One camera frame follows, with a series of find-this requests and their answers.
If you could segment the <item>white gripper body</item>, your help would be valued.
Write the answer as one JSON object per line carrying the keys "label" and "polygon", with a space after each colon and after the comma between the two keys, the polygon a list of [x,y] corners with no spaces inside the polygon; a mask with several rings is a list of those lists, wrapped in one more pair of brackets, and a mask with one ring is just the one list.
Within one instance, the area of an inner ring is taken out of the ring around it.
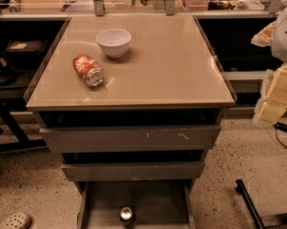
{"label": "white gripper body", "polygon": [[264,29],[254,35],[251,43],[258,47],[270,47],[272,45],[272,36],[275,23],[272,22]]}

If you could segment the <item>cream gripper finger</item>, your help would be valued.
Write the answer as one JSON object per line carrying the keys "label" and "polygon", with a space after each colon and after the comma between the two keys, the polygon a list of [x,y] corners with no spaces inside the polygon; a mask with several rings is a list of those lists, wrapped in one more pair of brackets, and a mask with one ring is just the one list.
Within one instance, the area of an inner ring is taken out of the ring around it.
{"label": "cream gripper finger", "polygon": [[287,112],[287,63],[267,70],[256,103],[253,123],[259,128],[276,124]]}

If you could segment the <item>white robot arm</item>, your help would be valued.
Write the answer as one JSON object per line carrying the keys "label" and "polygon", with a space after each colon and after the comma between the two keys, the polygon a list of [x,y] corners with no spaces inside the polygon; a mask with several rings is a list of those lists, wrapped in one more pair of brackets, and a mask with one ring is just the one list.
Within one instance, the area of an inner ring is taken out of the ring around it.
{"label": "white robot arm", "polygon": [[275,71],[266,71],[255,107],[253,123],[259,128],[268,128],[287,111],[287,7],[275,22],[256,34],[251,43],[258,47],[269,46],[272,56],[282,62]]}

